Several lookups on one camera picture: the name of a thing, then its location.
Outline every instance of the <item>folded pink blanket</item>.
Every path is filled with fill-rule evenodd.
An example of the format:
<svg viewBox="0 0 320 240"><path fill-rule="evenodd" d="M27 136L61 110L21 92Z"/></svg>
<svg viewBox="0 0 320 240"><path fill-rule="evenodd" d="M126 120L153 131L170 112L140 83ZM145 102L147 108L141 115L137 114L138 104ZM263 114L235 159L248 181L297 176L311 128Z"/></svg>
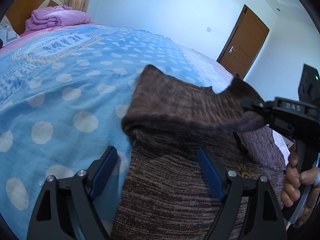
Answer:
<svg viewBox="0 0 320 240"><path fill-rule="evenodd" d="M73 10L68 6L54 6L36 9L26 20L26 31L42 30L56 26L73 26L91 21L88 13Z"/></svg>

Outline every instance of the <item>brown sweater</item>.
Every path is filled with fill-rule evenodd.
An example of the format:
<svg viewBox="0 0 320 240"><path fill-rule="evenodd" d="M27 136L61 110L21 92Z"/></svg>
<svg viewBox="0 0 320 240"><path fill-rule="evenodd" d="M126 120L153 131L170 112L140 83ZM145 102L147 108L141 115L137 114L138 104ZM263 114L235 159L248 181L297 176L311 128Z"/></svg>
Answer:
<svg viewBox="0 0 320 240"><path fill-rule="evenodd" d="M122 120L134 142L112 239L204 238L220 202L201 174L196 159L201 147L243 177L265 174L280 201L284 157L263 118L241 107L244 96L262 100L239 78L215 94L211 87L182 82L152 65L144 69ZM257 129L255 135L235 134ZM253 139L260 140L260 150ZM243 198L230 239L238 237L245 211Z"/></svg>

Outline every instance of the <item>hand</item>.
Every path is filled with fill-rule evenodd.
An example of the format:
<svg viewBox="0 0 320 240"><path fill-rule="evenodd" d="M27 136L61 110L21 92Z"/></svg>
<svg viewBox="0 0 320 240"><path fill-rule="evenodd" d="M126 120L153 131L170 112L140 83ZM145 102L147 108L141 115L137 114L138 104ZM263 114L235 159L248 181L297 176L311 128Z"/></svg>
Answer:
<svg viewBox="0 0 320 240"><path fill-rule="evenodd" d="M281 200L286 207L291 207L293 202L300 197L298 188L301 184L313 185L305 206L301 210L298 219L310 213L316 205L320 191L320 168L312 168L299 174L297 170L298 155L292 152L289 155L286 176L283 180L284 188L281 191Z"/></svg>

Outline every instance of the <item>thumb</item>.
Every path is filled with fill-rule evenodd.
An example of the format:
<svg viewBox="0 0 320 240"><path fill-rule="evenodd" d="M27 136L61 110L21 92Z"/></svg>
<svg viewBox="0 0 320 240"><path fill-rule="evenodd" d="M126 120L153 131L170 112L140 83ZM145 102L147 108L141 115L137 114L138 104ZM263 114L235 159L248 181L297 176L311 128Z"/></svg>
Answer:
<svg viewBox="0 0 320 240"><path fill-rule="evenodd" d="M314 167L310 170L302 172L300 174L300 181L304 185L318 185L320 183L320 168Z"/></svg>

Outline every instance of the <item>door frame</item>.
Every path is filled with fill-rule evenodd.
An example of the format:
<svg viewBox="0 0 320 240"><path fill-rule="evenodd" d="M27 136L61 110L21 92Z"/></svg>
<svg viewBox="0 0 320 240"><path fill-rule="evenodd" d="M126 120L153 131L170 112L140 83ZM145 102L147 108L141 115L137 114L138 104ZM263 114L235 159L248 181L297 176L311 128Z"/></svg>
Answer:
<svg viewBox="0 0 320 240"><path fill-rule="evenodd" d="M232 32L231 32L231 34L230 34L230 36L229 36L226 44L224 45L222 51L220 52L219 57L217 58L217 62L218 62L218 63L220 63L220 61L222 60L224 54L227 52L228 47L229 47L229 45L230 45L230 42L231 42L231 40L233 39L233 36L236 34L236 31L237 31L239 25L241 25L241 23L242 23L242 21L243 21L243 19L244 19L245 13L247 12L247 10L252 11L247 5L244 5L243 8L242 8L242 10L241 10L241 13L240 13L240 15L239 15L239 17L238 17L238 20L237 20L235 26L233 27L233 30L232 30ZM266 41L266 39L267 39L267 37L268 37L268 35L269 35L270 29L268 28L267 25L265 25L265 26L266 26L267 29L268 29L267 36L266 36L266 38L263 40L263 42L262 42L262 44L261 44L261 47L260 47L259 50L258 50L257 55L255 56L254 60L252 61L251 65L250 65L250 67L248 68L247 72L245 73L244 77L245 77L246 74L248 73L249 69L252 67L254 61L256 60L256 58L257 58L257 56L258 56L258 54L260 53L260 50L261 50L264 42Z"/></svg>

